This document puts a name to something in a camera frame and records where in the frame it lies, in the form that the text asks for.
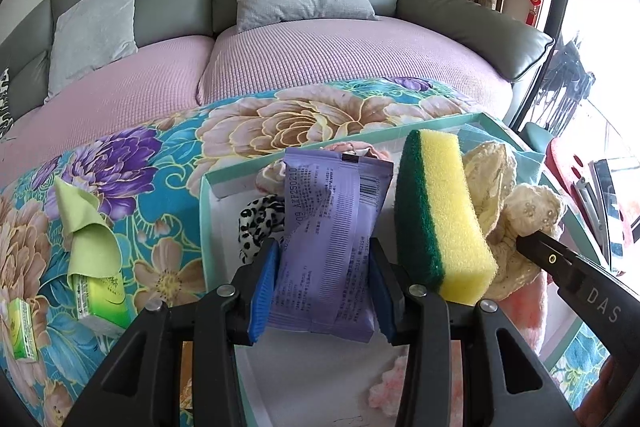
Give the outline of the person's right hand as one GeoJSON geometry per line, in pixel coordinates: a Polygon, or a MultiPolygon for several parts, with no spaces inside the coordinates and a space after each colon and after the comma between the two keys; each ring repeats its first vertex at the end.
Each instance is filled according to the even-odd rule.
{"type": "Polygon", "coordinates": [[[616,369],[615,360],[608,358],[600,369],[597,382],[591,387],[582,404],[575,410],[575,415],[579,425],[582,427],[596,427],[606,418],[612,409],[612,391],[610,380],[616,369]]]}

